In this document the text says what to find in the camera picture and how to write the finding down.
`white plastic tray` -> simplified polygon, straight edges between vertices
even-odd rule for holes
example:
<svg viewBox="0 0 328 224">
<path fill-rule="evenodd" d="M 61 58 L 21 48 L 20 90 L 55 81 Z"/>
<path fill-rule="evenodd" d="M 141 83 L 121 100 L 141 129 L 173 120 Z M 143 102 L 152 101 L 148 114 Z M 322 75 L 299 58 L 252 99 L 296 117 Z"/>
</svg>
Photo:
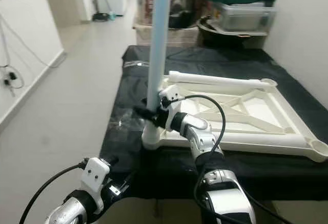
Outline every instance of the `white plastic tray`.
<svg viewBox="0 0 328 224">
<path fill-rule="evenodd" d="M 328 145 L 315 137 L 273 80 L 238 80 L 170 71 L 162 87 L 169 85 L 177 85 L 182 96 L 204 94 L 220 103 L 227 120 L 223 150 L 302 155 L 316 162 L 328 158 Z M 208 120 L 214 133 L 219 134 L 221 115 L 210 101 L 184 100 L 181 112 Z M 165 130 L 161 130 L 159 145 L 189 146 L 177 132 Z"/>
</svg>

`baseboard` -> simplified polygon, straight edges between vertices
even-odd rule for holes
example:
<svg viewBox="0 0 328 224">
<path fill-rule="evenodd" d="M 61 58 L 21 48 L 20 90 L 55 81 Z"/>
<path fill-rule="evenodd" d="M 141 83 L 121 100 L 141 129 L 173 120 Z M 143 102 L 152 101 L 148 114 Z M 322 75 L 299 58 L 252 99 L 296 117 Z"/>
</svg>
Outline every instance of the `baseboard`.
<svg viewBox="0 0 328 224">
<path fill-rule="evenodd" d="M 21 94 L 21 96 L 13 103 L 9 111 L 0 119 L 0 133 L 9 124 L 11 119 L 18 113 L 18 111 L 23 107 L 25 101 L 29 96 L 37 89 L 41 84 L 42 80 L 51 72 L 54 71 L 57 66 L 59 66 L 66 58 L 67 53 L 62 50 L 58 55 L 49 63 L 48 67 L 45 67 L 40 75 L 33 81 L 33 83 L 26 88 L 26 90 Z"/>
</svg>

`floor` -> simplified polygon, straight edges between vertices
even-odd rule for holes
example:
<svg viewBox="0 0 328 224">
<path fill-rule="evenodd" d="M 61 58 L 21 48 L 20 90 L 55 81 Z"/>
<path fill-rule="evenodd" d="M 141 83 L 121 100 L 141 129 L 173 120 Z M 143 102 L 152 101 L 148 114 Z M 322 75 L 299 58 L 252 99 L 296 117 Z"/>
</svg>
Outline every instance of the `floor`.
<svg viewBox="0 0 328 224">
<path fill-rule="evenodd" d="M 52 70 L 0 134 L 0 222 L 17 223 L 30 197 L 46 179 L 86 156 L 97 156 L 121 76 L 121 56 L 135 44 L 131 29 L 135 3 L 115 21 L 60 29 L 67 59 Z M 26 224 L 43 223 L 72 190 L 80 171 L 49 187 Z M 298 224 L 326 223 L 326 202 L 281 202 L 279 213 Z M 260 212 L 258 224 L 268 221 Z M 124 199 L 100 223 L 200 223 L 190 200 Z"/>
</svg>

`table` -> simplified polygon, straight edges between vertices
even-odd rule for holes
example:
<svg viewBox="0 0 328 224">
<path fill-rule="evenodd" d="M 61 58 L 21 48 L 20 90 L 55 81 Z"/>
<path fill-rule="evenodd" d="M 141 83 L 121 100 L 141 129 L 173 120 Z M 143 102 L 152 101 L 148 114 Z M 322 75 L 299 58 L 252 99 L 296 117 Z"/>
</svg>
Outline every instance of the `table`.
<svg viewBox="0 0 328 224">
<path fill-rule="evenodd" d="M 196 171 L 188 148 L 162 147 L 147 151 L 141 134 L 145 122 L 133 111 L 147 95 L 148 46 L 130 46 L 100 156 L 118 156 L 113 178 L 137 170 L 130 196 L 192 198 Z M 176 70 L 231 78 L 271 78 L 298 115 L 317 136 L 328 142 L 328 111 L 284 68 L 260 49 L 168 48 L 165 73 Z M 239 182 L 260 200 L 327 200 L 328 162 L 301 156 L 225 151 Z"/>
</svg>

